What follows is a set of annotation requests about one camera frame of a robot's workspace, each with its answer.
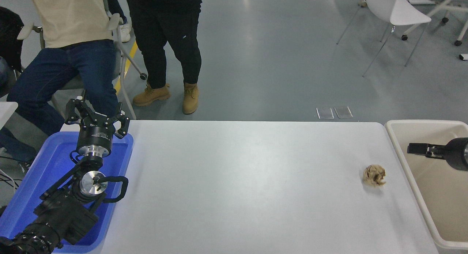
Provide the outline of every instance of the white sneaker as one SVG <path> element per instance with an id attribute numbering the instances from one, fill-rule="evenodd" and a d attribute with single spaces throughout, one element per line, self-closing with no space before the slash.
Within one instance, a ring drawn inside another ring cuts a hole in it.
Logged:
<path id="1" fill-rule="evenodd" d="M 130 31 L 132 30 L 132 26 L 127 23 L 120 26 L 120 36 L 122 37 L 122 42 L 130 41 Z"/>

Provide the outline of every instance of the tan work boot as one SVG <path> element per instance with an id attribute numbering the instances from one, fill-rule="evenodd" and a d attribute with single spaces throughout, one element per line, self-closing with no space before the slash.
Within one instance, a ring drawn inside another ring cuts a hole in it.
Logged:
<path id="1" fill-rule="evenodd" d="M 194 113 L 199 106 L 199 87 L 197 84 L 184 83 L 184 104 L 182 111 L 185 115 Z"/>
<path id="2" fill-rule="evenodd" d="M 168 99 L 171 96 L 168 88 L 169 84 L 159 89 L 153 89 L 147 84 L 145 91 L 133 98 L 133 104 L 135 104 L 135 106 L 146 106 L 158 99 Z"/>

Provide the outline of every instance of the blue jeans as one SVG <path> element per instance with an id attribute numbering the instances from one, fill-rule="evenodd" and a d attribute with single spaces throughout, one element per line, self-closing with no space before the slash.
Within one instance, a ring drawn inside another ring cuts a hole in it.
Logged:
<path id="1" fill-rule="evenodd" d="M 22 143 L 5 127 L 0 129 L 0 146 L 5 147 L 15 160 L 28 162 L 34 159 L 35 149 Z"/>
<path id="2" fill-rule="evenodd" d="M 78 74 L 95 111 L 114 116 L 116 91 L 112 85 L 116 50 L 109 39 L 60 49 L 42 49 L 21 74 L 7 101 L 18 103 L 16 112 L 47 135 L 60 131 L 64 118 L 47 102 Z"/>

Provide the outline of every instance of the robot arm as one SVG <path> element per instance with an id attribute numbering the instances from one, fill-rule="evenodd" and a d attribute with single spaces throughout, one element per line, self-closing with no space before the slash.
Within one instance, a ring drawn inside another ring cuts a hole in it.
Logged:
<path id="1" fill-rule="evenodd" d="M 40 196 L 42 203 L 34 209 L 34 222 L 13 239 L 0 237 L 0 254 L 50 254 L 54 248 L 63 247 L 62 239 L 76 244 L 98 221 L 94 212 L 101 203 L 117 202 L 125 196 L 128 179 L 105 177 L 99 169 L 103 158 L 112 151 L 112 137 L 123 138 L 130 119 L 124 117 L 121 103 L 117 114 L 107 117 L 93 112 L 85 103 L 85 93 L 82 95 L 67 103 L 65 121 L 80 125 L 75 152 L 82 159 L 75 161 L 75 166 Z M 116 131 L 117 121 L 121 127 Z M 122 182 L 116 198 L 106 198 L 108 182 Z M 89 203 L 92 204 L 86 208 L 84 205 Z"/>

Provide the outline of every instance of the white chair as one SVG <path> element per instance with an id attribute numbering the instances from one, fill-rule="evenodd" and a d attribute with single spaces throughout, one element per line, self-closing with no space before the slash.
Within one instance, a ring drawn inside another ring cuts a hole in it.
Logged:
<path id="1" fill-rule="evenodd" d="M 433 16 L 435 13 L 441 11 L 441 10 L 446 10 L 446 14 L 442 19 L 443 23 L 448 22 L 448 16 L 450 12 L 463 12 L 463 13 L 468 13 L 468 0 L 431 0 L 434 1 L 436 6 L 429 12 L 427 15 L 429 17 Z M 414 25 L 410 28 L 408 28 L 404 33 L 403 36 L 401 37 L 402 40 L 408 39 L 408 34 L 413 31 L 417 25 Z M 468 20 L 465 22 L 465 25 L 460 31 L 460 34 L 458 35 L 458 38 L 456 41 L 453 43 L 455 46 L 460 46 L 462 44 L 461 40 L 463 39 L 463 36 L 465 35 L 466 30 L 468 29 Z"/>
<path id="2" fill-rule="evenodd" d="M 391 36 L 393 31 L 395 31 L 395 26 L 406 26 L 410 24 L 423 24 L 423 23 L 429 23 L 431 21 L 430 17 L 419 12 L 406 0 L 366 0 L 366 2 L 367 2 L 367 7 L 369 7 L 370 11 L 375 16 L 387 22 L 388 26 L 393 25 L 393 27 L 391 29 L 390 35 L 385 39 L 379 52 L 376 54 L 376 56 L 370 63 L 369 67 L 366 69 L 363 76 L 365 76 L 365 74 L 371 67 L 372 63 L 376 60 L 383 46 L 385 46 L 385 43 L 388 40 L 388 38 Z M 351 25 L 353 19 L 356 17 L 356 14 L 359 12 L 359 9 L 356 11 L 354 16 L 352 17 L 348 26 L 346 26 L 346 29 L 343 31 L 343 34 L 341 34 L 341 37 L 336 44 L 339 44 L 339 42 L 341 41 L 341 38 L 343 38 L 344 33 L 346 32 L 348 27 Z M 416 49 L 416 46 L 419 44 L 419 41 L 424 34 L 424 31 L 421 33 L 421 36 L 419 37 L 418 42 L 415 44 L 413 50 L 411 51 L 411 54 L 408 60 L 406 61 L 405 67 L 408 64 L 408 61 L 410 61 L 411 56 L 413 56 L 414 50 Z"/>

